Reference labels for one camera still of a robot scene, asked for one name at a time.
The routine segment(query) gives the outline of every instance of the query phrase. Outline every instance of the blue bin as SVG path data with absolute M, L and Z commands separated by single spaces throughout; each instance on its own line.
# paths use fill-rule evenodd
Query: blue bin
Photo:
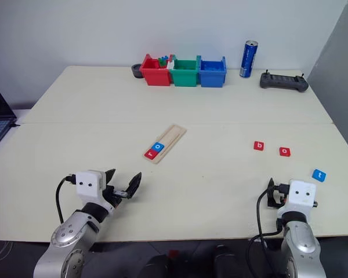
M 218 61 L 202 61 L 199 64 L 198 76 L 201 87 L 223 87 L 226 80 L 226 58 Z

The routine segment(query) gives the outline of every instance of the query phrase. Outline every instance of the black cable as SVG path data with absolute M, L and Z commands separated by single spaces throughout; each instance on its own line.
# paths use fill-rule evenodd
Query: black cable
M 57 190 L 56 190 L 56 206 L 57 206 L 57 211 L 58 211 L 58 215 L 59 215 L 59 221 L 61 224 L 63 223 L 63 216 L 62 216 L 62 211 L 61 211 L 60 205 L 59 205 L 59 191 L 60 191 L 60 188 L 65 180 L 66 180 L 66 178 L 63 178 L 60 181 L 59 185 L 57 186 Z
M 273 272 L 273 275 L 275 277 L 278 277 L 278 274 L 277 274 L 277 271 L 274 269 L 274 266 L 273 264 L 271 263 L 271 261 L 269 260 L 269 257 L 267 255 L 267 249 L 266 249 L 266 246 L 265 246 L 265 240 L 264 240 L 264 236 L 275 236 L 275 235 L 278 235 L 279 233 L 281 233 L 282 231 L 282 227 L 279 226 L 277 231 L 276 232 L 272 232 L 272 233 L 263 233 L 262 232 L 262 226 L 260 224 L 260 201 L 262 200 L 263 196 L 268 192 L 268 189 L 266 189 L 265 191 L 263 191 L 263 193 L 259 196 L 258 198 L 258 201 L 256 202 L 256 220 L 258 222 L 258 230 L 259 230 L 259 234 L 254 236 L 249 244 L 248 244 L 248 248 L 246 249 L 246 262 L 248 264 L 248 267 L 249 267 L 249 270 L 250 272 L 252 273 L 253 277 L 254 278 L 258 278 L 258 276 L 256 275 L 252 265 L 251 265 L 251 262 L 250 262 L 250 249 L 251 249 L 251 246 L 252 244 L 254 243 L 254 241 L 257 239 L 257 238 L 260 238 L 260 241 L 261 241 L 261 244 L 262 244 L 262 249 L 263 249 L 263 253 L 264 253 L 264 256 L 266 257 L 266 260 L 269 264 L 269 266 L 271 267 L 271 270 Z
M 275 235 L 278 235 L 279 233 L 281 233 L 281 231 L 276 231 L 276 232 L 273 232 L 273 233 L 264 233 L 263 236 L 275 236 Z M 254 268 L 251 265 L 250 249 L 251 249 L 251 246 L 253 245 L 254 241 L 256 239 L 258 239 L 259 237 L 260 237 L 260 235 L 256 235 L 249 241 L 248 248 L 246 249 L 246 254 L 245 254 L 246 262 L 247 262 L 249 270 L 250 270 L 250 272 L 251 272 L 251 274 L 253 275 L 254 278 L 258 278 L 258 276 L 255 273 Z
M 260 224 L 260 210 L 259 210 L 260 201 L 262 200 L 263 196 L 265 194 L 267 194 L 267 192 L 268 192 L 268 189 L 264 190 L 263 193 L 260 194 L 260 196 L 258 198 L 258 201 L 256 202 L 256 220 L 258 222 L 259 236 L 260 236 L 260 241 L 261 241 L 261 244 L 262 244 L 262 249 L 263 249 L 263 252 L 264 252 L 264 256 L 266 256 L 267 262 L 268 262 L 269 266 L 271 267 L 271 270 L 273 272 L 274 277 L 278 278 L 277 271 L 274 268 L 272 262 L 270 261 L 268 255 L 267 255 L 266 241 L 264 240 L 263 232 L 262 232 L 262 225 Z

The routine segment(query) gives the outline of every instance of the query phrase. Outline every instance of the blue letter block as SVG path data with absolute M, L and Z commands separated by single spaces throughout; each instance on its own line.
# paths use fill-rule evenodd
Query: blue letter block
M 160 144 L 159 142 L 156 142 L 151 149 L 161 152 L 161 150 L 164 148 L 164 145 Z
M 323 182 L 325 180 L 326 173 L 324 173 L 322 171 L 319 171 L 318 169 L 315 169 L 315 171 L 313 172 L 312 177 L 314 179 L 316 179 L 317 181 Z

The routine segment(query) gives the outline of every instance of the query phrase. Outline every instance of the gray wall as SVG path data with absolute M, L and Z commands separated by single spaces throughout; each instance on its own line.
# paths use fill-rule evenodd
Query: gray wall
M 308 82 L 348 143 L 348 4 Z
M 0 91 L 12 107 L 27 108 L 68 65 L 132 65 L 147 52 L 226 56 L 239 68 L 247 39 L 260 43 L 255 68 L 308 75 L 346 3 L 0 0 Z

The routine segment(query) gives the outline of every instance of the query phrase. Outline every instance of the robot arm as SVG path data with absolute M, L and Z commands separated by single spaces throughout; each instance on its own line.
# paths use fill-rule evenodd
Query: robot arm
M 103 220 L 113 213 L 121 198 L 130 199 L 134 195 L 142 177 L 137 174 L 127 190 L 116 191 L 107 185 L 114 172 L 115 169 L 83 171 L 66 179 L 76 185 L 84 207 L 53 232 L 48 249 L 36 264 L 34 278 L 81 277 L 85 253 L 96 241 Z
M 291 180 L 289 185 L 275 186 L 271 179 L 268 189 L 268 206 L 278 208 L 277 218 L 284 227 L 281 251 L 286 276 L 326 278 L 320 261 L 321 247 L 308 224 L 311 209 L 317 207 L 314 201 L 316 185 Z M 274 200 L 274 191 L 284 195 L 280 199 L 281 203 Z

